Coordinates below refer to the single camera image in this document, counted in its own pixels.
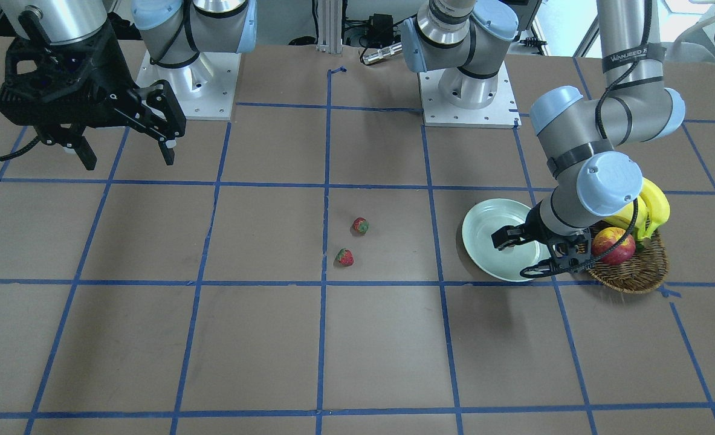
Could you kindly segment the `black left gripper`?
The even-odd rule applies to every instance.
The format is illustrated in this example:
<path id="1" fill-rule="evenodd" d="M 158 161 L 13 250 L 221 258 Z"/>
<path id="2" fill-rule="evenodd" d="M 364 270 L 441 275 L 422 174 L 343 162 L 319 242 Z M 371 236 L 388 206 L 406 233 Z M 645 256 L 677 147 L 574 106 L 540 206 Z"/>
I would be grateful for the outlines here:
<path id="1" fill-rule="evenodd" d="M 503 251 L 507 248 L 537 242 L 540 245 L 553 248 L 553 246 L 566 243 L 566 237 L 554 233 L 545 224 L 542 218 L 542 207 L 545 203 L 540 202 L 533 207 L 523 225 L 505 225 L 492 234 L 492 243 L 495 250 Z"/>

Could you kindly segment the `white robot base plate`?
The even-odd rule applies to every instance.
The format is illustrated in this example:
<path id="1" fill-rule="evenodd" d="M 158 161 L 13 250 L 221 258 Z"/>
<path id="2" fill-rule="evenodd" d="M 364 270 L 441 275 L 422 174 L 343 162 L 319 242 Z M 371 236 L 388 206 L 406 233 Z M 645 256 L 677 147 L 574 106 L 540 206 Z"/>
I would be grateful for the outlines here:
<path id="1" fill-rule="evenodd" d="M 151 64 L 145 53 L 137 83 L 167 80 L 188 120 L 230 121 L 242 57 L 239 53 L 201 53 L 188 66 L 167 69 Z"/>

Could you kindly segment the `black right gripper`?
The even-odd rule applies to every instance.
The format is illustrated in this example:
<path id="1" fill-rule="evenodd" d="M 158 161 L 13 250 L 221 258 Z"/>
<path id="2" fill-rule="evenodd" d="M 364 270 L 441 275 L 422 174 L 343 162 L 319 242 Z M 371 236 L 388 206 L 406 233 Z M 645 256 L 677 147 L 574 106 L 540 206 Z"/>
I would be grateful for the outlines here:
<path id="1" fill-rule="evenodd" d="M 172 166 L 187 122 L 167 80 L 137 88 L 111 27 L 62 46 L 14 38 L 5 55 L 0 111 L 18 126 L 34 126 L 46 145 L 73 152 L 86 170 L 97 165 L 84 136 L 87 126 L 119 126 L 121 119 L 156 140 Z"/>

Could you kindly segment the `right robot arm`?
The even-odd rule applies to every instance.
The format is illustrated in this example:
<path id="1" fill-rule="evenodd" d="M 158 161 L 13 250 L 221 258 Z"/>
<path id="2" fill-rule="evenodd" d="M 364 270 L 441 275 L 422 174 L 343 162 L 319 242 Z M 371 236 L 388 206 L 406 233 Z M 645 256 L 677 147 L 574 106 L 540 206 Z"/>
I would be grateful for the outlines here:
<path id="1" fill-rule="evenodd" d="M 257 42 L 255 1 L 133 1 L 136 29 L 146 44 L 153 82 L 139 85 L 128 68 L 101 1 L 2 1 L 16 33 L 5 54 L 0 113 L 36 137 L 78 156 L 87 170 L 97 157 L 86 129 L 130 127 L 158 143 L 167 165 L 185 135 L 185 101 L 219 93 L 210 53 L 249 53 Z"/>

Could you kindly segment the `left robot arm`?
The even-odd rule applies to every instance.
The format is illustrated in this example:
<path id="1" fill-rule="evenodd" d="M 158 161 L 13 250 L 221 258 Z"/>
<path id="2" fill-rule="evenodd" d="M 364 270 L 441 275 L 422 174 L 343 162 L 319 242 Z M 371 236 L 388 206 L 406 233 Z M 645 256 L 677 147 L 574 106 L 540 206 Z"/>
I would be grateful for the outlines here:
<path id="1" fill-rule="evenodd" d="M 605 91 L 588 101 L 578 88 L 559 86 L 531 106 L 535 135 L 558 185 L 523 225 L 493 234 L 498 250 L 574 240 L 639 195 L 639 165 L 616 147 L 669 135 L 685 113 L 680 94 L 664 85 L 655 7 L 655 1 L 597 2 Z M 492 86 L 519 25 L 500 1 L 426 1 L 400 30 L 411 71 L 450 69 L 463 85 Z"/>

